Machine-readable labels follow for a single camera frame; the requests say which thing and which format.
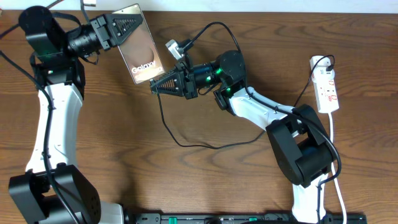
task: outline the green led light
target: green led light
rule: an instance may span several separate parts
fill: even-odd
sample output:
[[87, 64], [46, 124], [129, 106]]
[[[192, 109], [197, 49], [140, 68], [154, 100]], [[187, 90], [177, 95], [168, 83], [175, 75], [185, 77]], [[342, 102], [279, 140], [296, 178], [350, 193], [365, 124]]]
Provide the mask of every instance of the green led light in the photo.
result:
[[216, 74], [218, 75], [218, 74], [220, 74], [222, 71], [223, 71], [223, 70], [222, 70], [221, 68], [219, 68], [219, 69], [216, 71]]

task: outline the smartphone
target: smartphone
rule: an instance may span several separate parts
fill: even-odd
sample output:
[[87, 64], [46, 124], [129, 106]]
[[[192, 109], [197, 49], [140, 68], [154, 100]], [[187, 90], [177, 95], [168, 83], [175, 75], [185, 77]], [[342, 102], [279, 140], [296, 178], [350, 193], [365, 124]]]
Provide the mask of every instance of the smartphone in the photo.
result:
[[123, 44], [118, 46], [134, 83], [139, 84], [163, 74], [164, 69], [159, 53], [139, 5], [134, 4], [113, 13], [140, 14], [143, 18], [142, 24], [130, 34]]

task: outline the wooden table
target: wooden table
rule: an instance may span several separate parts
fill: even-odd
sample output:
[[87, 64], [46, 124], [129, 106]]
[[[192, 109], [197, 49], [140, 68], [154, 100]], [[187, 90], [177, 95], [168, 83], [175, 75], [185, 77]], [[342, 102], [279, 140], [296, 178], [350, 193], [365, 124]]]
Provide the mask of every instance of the wooden table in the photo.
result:
[[[0, 30], [20, 11], [4, 11]], [[83, 20], [80, 12], [71, 12]], [[104, 12], [90, 12], [93, 17]], [[398, 222], [398, 16], [383, 14], [145, 12], [166, 69], [175, 60], [164, 44], [193, 37], [211, 21], [235, 34], [249, 84], [266, 97], [292, 105], [302, 91], [313, 55], [336, 56], [340, 109], [335, 144], [343, 162], [339, 183], [347, 211], [369, 223]], [[74, 24], [61, 21], [65, 30]], [[21, 29], [1, 50], [31, 72], [32, 48]], [[195, 63], [234, 49], [222, 27], [202, 35], [190, 54]], [[39, 101], [33, 84], [3, 59], [0, 71], [0, 223], [24, 222], [11, 200], [9, 178], [24, 173], [35, 142]], [[86, 89], [78, 120], [79, 168], [102, 200], [165, 213], [254, 213], [290, 210], [290, 182], [275, 162], [266, 136], [219, 151], [178, 147], [162, 125], [148, 82], [135, 85], [117, 49], [84, 64]], [[184, 144], [216, 146], [248, 141], [260, 133], [251, 122], [221, 111], [212, 94], [186, 100], [163, 96], [165, 119]], [[316, 108], [313, 85], [301, 103]], [[328, 129], [327, 115], [319, 114]], [[325, 207], [341, 208], [335, 186]]]

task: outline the power outlet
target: power outlet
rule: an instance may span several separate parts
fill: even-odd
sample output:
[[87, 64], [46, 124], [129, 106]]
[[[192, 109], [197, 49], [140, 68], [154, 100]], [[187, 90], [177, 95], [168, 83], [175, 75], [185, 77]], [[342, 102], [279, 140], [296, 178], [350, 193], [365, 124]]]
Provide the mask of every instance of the power outlet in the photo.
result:
[[[314, 56], [310, 59], [311, 70], [322, 57]], [[334, 80], [335, 71], [327, 71], [326, 68], [329, 65], [331, 65], [330, 59], [324, 58], [318, 62], [311, 74], [319, 113], [331, 113], [339, 108]]]

